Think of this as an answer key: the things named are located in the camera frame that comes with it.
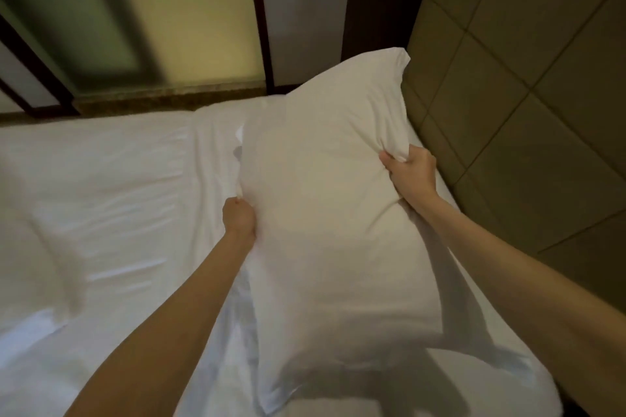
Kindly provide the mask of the person's right forearm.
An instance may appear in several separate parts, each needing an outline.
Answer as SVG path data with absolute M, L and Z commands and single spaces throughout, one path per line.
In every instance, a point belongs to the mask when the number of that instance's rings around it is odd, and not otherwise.
M 406 199 L 590 417 L 626 417 L 626 315 L 497 238 L 437 194 Z

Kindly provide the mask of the person's left hand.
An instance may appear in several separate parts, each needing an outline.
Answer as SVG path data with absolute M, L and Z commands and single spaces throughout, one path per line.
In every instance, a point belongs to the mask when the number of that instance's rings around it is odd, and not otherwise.
M 235 239 L 247 251 L 252 249 L 256 239 L 257 224 L 253 207 L 252 210 L 230 210 L 230 198 L 228 198 L 222 208 L 222 222 L 227 236 Z

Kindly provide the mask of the person's right hand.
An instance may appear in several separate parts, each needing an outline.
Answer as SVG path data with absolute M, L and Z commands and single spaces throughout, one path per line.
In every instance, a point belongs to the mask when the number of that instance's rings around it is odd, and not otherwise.
M 409 144 L 408 156 L 403 162 L 410 164 L 410 185 L 395 189 L 411 208 L 422 215 L 439 197 L 436 191 L 436 159 L 426 148 Z

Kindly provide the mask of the frosted glass sliding door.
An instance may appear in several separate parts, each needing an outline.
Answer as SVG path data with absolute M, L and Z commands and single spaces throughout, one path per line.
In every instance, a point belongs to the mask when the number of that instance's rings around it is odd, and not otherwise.
M 0 115 L 274 91 L 263 0 L 0 0 Z

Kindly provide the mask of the white pillow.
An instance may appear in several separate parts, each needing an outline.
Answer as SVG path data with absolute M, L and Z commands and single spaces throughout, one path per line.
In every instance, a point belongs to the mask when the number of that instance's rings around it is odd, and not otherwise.
M 404 364 L 423 348 L 484 359 L 481 309 L 442 241 L 401 203 L 379 152 L 405 159 L 405 49 L 369 51 L 271 100 L 243 127 L 240 190 L 257 395 L 273 413 L 322 371 Z

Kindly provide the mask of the padded olive headboard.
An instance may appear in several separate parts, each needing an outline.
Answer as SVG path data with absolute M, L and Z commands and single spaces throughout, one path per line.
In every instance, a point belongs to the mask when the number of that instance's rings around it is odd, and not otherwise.
M 626 0 L 422 0 L 408 51 L 462 211 L 626 311 Z

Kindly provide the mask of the white duvet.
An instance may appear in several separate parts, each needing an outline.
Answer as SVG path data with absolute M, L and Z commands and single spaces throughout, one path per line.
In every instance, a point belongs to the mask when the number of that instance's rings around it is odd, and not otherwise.
M 43 223 L 25 182 L 0 164 L 0 337 L 34 327 L 50 334 L 84 306 L 82 266 Z

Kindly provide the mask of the person's left forearm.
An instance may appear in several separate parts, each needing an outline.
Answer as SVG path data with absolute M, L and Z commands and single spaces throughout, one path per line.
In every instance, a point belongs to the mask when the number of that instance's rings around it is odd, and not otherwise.
M 203 263 L 98 367 L 64 417 L 173 417 L 254 228 L 230 225 Z

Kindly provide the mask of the white bed sheet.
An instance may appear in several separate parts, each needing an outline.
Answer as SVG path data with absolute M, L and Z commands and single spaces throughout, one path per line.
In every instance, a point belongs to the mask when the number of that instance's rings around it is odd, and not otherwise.
M 0 344 L 0 417 L 63 417 L 96 368 L 187 279 L 223 234 L 239 171 L 236 131 L 280 95 L 198 111 L 0 129 L 0 167 L 25 213 L 68 254 L 80 310 L 11 351 Z M 386 374 L 323 378 L 273 417 L 562 417 L 547 371 L 519 382 L 482 361 L 425 350 Z

